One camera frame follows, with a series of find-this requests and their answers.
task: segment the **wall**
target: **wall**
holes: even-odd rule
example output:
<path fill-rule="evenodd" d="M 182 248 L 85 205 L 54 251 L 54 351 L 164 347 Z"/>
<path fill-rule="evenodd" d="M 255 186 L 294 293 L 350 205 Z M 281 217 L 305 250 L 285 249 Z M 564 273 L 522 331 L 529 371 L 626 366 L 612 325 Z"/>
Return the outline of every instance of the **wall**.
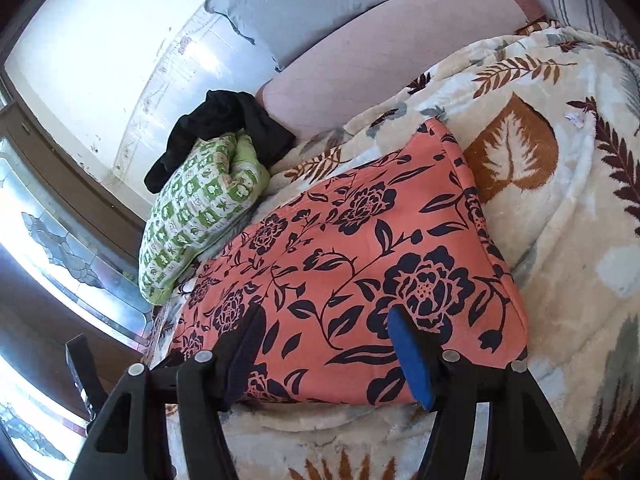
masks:
<path fill-rule="evenodd" d="M 7 73 L 54 140 L 103 182 L 153 68 L 203 2 L 47 0 Z M 118 198 L 140 216 L 148 209 L 127 186 Z"/>

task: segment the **bedsheet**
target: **bedsheet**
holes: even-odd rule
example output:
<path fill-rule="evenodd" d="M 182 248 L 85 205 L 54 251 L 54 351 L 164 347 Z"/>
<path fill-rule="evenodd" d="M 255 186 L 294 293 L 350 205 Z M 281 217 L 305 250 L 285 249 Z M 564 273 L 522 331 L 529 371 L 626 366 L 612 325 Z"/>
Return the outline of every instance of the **bedsheet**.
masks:
<path fill-rule="evenodd" d="M 640 441 L 640 52 L 554 24 L 472 44 L 350 121 L 347 143 L 274 176 L 277 192 L 254 220 L 401 149 L 432 117 L 474 172 L 526 304 L 529 368 L 584 478 L 619 478 Z M 480 405 L 470 479 L 479 478 L 487 419 Z M 175 415 L 169 425 L 185 478 Z M 223 427 L 240 478 L 405 480 L 432 425 L 410 404 L 301 404 L 237 406 Z"/>

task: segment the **black cloth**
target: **black cloth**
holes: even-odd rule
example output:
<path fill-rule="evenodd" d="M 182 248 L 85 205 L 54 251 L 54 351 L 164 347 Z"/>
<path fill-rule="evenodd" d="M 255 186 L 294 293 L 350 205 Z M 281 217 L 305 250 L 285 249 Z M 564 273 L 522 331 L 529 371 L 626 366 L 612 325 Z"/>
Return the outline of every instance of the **black cloth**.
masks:
<path fill-rule="evenodd" d="M 209 90 L 200 106 L 178 119 L 169 134 L 166 151 L 146 174 L 146 188 L 159 193 L 186 160 L 197 139 L 211 140 L 242 128 L 251 137 L 258 160 L 267 168 L 285 156 L 296 139 L 271 119 L 251 94 Z"/>

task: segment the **stained glass window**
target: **stained glass window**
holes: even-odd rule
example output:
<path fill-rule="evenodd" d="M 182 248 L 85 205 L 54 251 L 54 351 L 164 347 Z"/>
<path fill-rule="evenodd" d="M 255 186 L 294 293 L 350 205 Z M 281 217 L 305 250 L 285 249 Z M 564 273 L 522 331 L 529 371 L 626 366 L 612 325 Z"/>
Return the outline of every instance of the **stained glass window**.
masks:
<path fill-rule="evenodd" d="M 2 110 L 8 104 L 9 104 L 9 99 L 4 94 L 4 88 L 2 87 L 2 82 L 0 82 L 0 110 Z"/>
<path fill-rule="evenodd" d="M 0 139 L 0 242 L 52 295 L 87 322 L 142 351 L 152 305 L 137 269 L 105 248 L 36 181 Z"/>
<path fill-rule="evenodd" d="M 0 357 L 0 424 L 36 478 L 67 480 L 86 437 L 86 421 L 28 383 Z"/>

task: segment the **pink floral cushion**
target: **pink floral cushion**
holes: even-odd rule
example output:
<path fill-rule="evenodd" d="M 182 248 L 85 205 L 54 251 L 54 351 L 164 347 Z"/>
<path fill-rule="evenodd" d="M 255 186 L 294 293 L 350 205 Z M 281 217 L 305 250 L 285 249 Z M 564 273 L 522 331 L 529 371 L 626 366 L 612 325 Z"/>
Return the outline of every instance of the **pink floral cushion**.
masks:
<path fill-rule="evenodd" d="M 248 396 L 413 402 L 386 330 L 396 304 L 476 364 L 522 358 L 520 295 L 488 235 L 473 175 L 443 124 L 334 176 L 249 227 L 200 269 L 173 347 L 191 356 L 249 306 L 267 331 Z"/>

